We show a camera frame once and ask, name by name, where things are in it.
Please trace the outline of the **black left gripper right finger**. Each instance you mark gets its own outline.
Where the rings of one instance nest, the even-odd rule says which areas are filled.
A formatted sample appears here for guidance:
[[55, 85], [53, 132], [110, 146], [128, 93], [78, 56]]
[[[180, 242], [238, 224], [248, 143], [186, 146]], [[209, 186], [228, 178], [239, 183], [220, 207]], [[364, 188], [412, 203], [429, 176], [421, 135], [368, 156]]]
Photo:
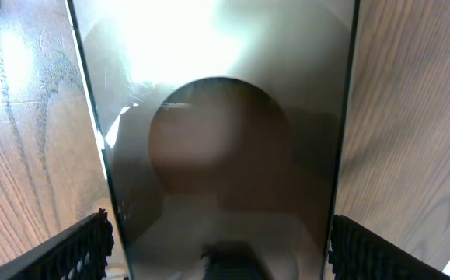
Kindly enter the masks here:
[[343, 215], [334, 215], [328, 263], [335, 280], [450, 280]]

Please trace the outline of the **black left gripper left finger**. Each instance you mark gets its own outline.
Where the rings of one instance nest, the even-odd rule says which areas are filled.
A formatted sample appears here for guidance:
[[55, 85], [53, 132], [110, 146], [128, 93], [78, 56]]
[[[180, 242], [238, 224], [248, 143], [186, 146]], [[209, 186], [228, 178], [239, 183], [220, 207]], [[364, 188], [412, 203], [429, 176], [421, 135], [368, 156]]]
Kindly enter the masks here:
[[113, 245], [113, 226], [100, 209], [2, 265], [0, 280], [101, 280]]

